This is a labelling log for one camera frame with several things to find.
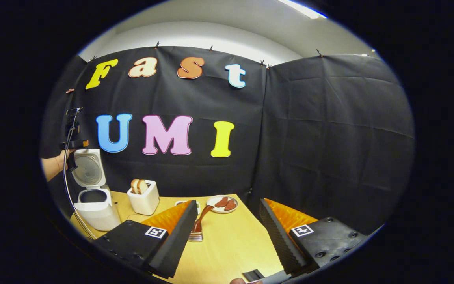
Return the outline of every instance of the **yellow tabletop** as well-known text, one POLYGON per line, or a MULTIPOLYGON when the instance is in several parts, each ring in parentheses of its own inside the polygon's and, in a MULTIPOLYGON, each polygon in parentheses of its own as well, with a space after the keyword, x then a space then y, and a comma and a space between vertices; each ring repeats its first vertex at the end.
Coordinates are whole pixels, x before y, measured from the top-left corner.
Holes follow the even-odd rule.
MULTIPOLYGON (((121 222, 141 222, 151 217, 135 213, 126 193, 112 191, 111 194, 121 222)), ((255 269, 265 277, 283 270, 266 229, 236 194, 227 195, 238 200, 238 208, 227 214, 208 212, 201 223, 204 240, 198 243, 188 241, 175 277, 164 280, 174 284, 229 284, 232 279, 240 277, 248 282, 242 273, 255 269)), ((196 200, 204 209, 208 198, 161 196, 153 215, 173 207, 180 200, 196 200)), ((71 222, 87 235, 74 215, 71 222)), ((85 223, 96 238, 107 233, 85 223)))

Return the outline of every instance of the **black fabric curtain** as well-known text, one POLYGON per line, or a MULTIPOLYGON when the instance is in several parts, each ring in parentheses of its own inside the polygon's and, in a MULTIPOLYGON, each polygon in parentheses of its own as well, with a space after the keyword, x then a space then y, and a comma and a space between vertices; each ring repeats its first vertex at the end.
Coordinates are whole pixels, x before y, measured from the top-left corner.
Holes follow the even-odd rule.
MULTIPOLYGON (((126 149, 101 150, 112 191, 126 192, 133 178, 144 178, 156 181, 161 196, 235 193, 256 216, 259 199, 265 197, 315 218, 335 216, 369 234, 386 221, 406 187, 414 156, 413 119, 403 88, 383 61, 336 55, 267 70, 223 52, 143 47, 94 59, 72 87, 86 64, 78 58, 74 62, 50 99, 41 153, 58 153, 67 108, 84 108, 79 139, 88 139, 89 148, 99 148, 96 117, 112 116, 110 140, 116 142, 117 115, 131 114, 126 149), (190 56, 204 59, 202 74, 179 78, 180 63, 190 56), (157 59, 156 73, 130 77, 135 61, 146 57, 157 59), (118 63, 99 86, 86 90, 96 66, 113 59, 118 63), (245 87, 229 84, 225 67, 231 64, 245 70, 245 87), (66 106, 69 88, 76 90, 66 106), (191 117, 192 152, 142 153, 146 115, 159 115, 166 129, 177 116, 191 117), (216 121, 234 124, 229 157, 211 156, 216 121)), ((68 181, 76 193, 82 189, 72 177, 68 181)))

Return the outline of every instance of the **ceiling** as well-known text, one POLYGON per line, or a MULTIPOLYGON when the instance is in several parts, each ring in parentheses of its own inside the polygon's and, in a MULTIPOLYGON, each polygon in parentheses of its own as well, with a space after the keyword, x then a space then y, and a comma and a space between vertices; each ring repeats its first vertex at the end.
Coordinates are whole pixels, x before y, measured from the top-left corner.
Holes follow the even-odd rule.
POLYGON ((195 21, 243 29, 283 45, 303 57, 368 54, 379 58, 354 34, 330 19, 310 19, 277 0, 170 0, 121 22, 122 32, 165 22, 195 21))

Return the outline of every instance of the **ceiling light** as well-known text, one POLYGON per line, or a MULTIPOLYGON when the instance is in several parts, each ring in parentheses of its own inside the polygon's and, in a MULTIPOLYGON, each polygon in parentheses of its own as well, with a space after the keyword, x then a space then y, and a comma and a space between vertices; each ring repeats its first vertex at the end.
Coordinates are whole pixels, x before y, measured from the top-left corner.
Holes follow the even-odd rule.
POLYGON ((301 12, 302 14, 305 14, 306 16, 308 16, 308 18, 311 18, 311 19, 327 18, 326 16, 323 16, 322 14, 320 14, 316 11, 313 11, 312 9, 310 9, 308 7, 304 7, 300 4, 292 2, 290 0, 278 0, 278 1, 280 1, 284 4, 287 4, 288 6, 296 9, 297 11, 301 12))

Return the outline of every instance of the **letter m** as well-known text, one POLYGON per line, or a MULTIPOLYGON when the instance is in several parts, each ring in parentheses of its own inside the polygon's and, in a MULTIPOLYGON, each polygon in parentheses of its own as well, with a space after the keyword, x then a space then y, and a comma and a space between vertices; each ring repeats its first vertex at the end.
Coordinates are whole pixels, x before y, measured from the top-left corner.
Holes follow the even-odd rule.
POLYGON ((155 147, 157 142, 160 151, 166 153, 173 141, 171 154, 173 155, 189 155, 192 150, 189 148, 189 126, 192 123, 192 118, 185 115, 180 115, 173 120, 173 123, 166 131, 162 119, 158 115, 146 115, 143 117, 143 122, 146 124, 146 145, 143 148, 143 153, 146 155, 155 155, 158 153, 155 147))

